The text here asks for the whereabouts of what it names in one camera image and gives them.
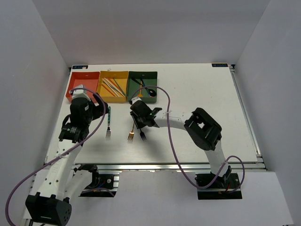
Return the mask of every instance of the purple cable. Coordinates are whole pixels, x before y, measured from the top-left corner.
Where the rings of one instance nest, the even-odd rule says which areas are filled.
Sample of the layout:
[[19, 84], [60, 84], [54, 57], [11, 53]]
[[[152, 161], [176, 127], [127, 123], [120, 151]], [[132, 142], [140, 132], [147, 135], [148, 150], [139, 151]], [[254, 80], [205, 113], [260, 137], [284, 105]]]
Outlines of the purple cable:
[[230, 192], [228, 192], [228, 193], [232, 193], [232, 192], [238, 190], [238, 189], [241, 187], [242, 183], [244, 182], [244, 179], [245, 179], [245, 173], [246, 173], [246, 172], [245, 172], [245, 166], [244, 166], [244, 163], [241, 161], [240, 158], [238, 158], [237, 156], [234, 156], [234, 155], [231, 155], [231, 156], [229, 156], [229, 157], [226, 159], [226, 161], [221, 165], [220, 169], [217, 171], [215, 177], [212, 179], [212, 181], [211, 181], [208, 185], [206, 185], [206, 186], [198, 186], [198, 185], [196, 185], [194, 182], [192, 182], [192, 180], [190, 180], [190, 178], [189, 178], [189, 177], [187, 176], [187, 174], [184, 172], [184, 170], [183, 170], [183, 168], [182, 168], [182, 166], [181, 166], [181, 164], [180, 164], [180, 162], [179, 162], [179, 160], [178, 160], [178, 157], [177, 157], [177, 155], [176, 155], [176, 153], [175, 153], [174, 144], [173, 144], [173, 140], [172, 140], [172, 137], [171, 137], [170, 123], [169, 123], [169, 113], [168, 113], [168, 112], [169, 112], [169, 107], [170, 107], [170, 97], [169, 97], [168, 93], [167, 93], [164, 89], [162, 89], [161, 87], [158, 87], [158, 86], [145, 86], [145, 87], [141, 87], [140, 89], [138, 89], [138, 90], [132, 95], [131, 99], [132, 99], [132, 98], [136, 95], [136, 93], [138, 93], [141, 89], [149, 88], [149, 87], [153, 87], [153, 88], [157, 88], [157, 89], [162, 90], [162, 91], [166, 94], [166, 96], [167, 96], [167, 98], [168, 98], [168, 104], [167, 104], [167, 128], [168, 128], [169, 141], [170, 141], [171, 149], [172, 149], [173, 154], [174, 154], [174, 159], [175, 159], [175, 161], [176, 161], [176, 163], [177, 163], [177, 165], [178, 165], [180, 171], [182, 172], [182, 174], [184, 175], [184, 177], [188, 180], [188, 182], [191, 183], [193, 186], [195, 186], [197, 189], [206, 189], [206, 188], [210, 187], [210, 186], [215, 182], [215, 180], [217, 179], [218, 175], [220, 174], [222, 168], [225, 166], [226, 162], [228, 162], [228, 160], [229, 160], [230, 158], [236, 158], [236, 159], [238, 159], [238, 160], [240, 161], [240, 163], [241, 163], [241, 165], [242, 165], [242, 167], [243, 167], [243, 178], [242, 178], [240, 184], [237, 186], [237, 188], [235, 188], [234, 190], [232, 190], [232, 191], [230, 191]]
[[[102, 119], [100, 120], [99, 124], [97, 125], [97, 127], [95, 128], [95, 130], [93, 130], [93, 132], [91, 132], [90, 135], [88, 135], [84, 140], [82, 140], [81, 142], [79, 142], [77, 145], [75, 145], [74, 147], [70, 148], [68, 151], [64, 152], [63, 154], [61, 154], [61, 156], [65, 156], [67, 155], [68, 153], [72, 152], [75, 148], [77, 148], [78, 146], [82, 145], [85, 141], [87, 141], [91, 136], [93, 136], [93, 134], [95, 134], [95, 132], [98, 130], [98, 128], [100, 127], [100, 125], [102, 124], [103, 120], [104, 120], [104, 117], [105, 117], [105, 103], [103, 101], [103, 99], [99, 96], [98, 93], [90, 90], [90, 89], [87, 89], [87, 88], [74, 88], [71, 91], [75, 91], [75, 90], [78, 90], [78, 89], [83, 89], [83, 90], [86, 90], [86, 91], [89, 91], [91, 93], [93, 93], [94, 95], [98, 96], [103, 104], [103, 116], [102, 116]], [[7, 222], [11, 225], [11, 226], [16, 226], [10, 219], [9, 217], [9, 213], [8, 213], [8, 208], [9, 208], [9, 202], [13, 196], [13, 194], [15, 193], [15, 191], [18, 189], [18, 187], [24, 183], [24, 181], [26, 181], [27, 179], [29, 179], [30, 177], [32, 177], [33, 175], [35, 175], [37, 172], [39, 172], [40, 170], [44, 169], [45, 167], [51, 165], [52, 163], [58, 161], [61, 156], [58, 156], [56, 158], [54, 158], [53, 160], [51, 160], [50, 162], [46, 163], [45, 165], [43, 165], [42, 167], [40, 167], [39, 169], [35, 170], [34, 172], [32, 172], [31, 174], [29, 174], [28, 176], [26, 176], [23, 180], [21, 180], [14, 188], [13, 190], [11, 191], [11, 193], [9, 194], [8, 196], [8, 199], [6, 201], [6, 204], [5, 204], [5, 217], [6, 217], [6, 220]]]
[[115, 196], [108, 188], [105, 188], [105, 187], [97, 187], [97, 188], [92, 188], [92, 189], [89, 189], [89, 190], [86, 190], [86, 191], [83, 191], [82, 194], [84, 193], [88, 193], [88, 192], [92, 192], [92, 191], [97, 191], [97, 190], [106, 190], [107, 192], [110, 193], [110, 195], [112, 195], [113, 197]]

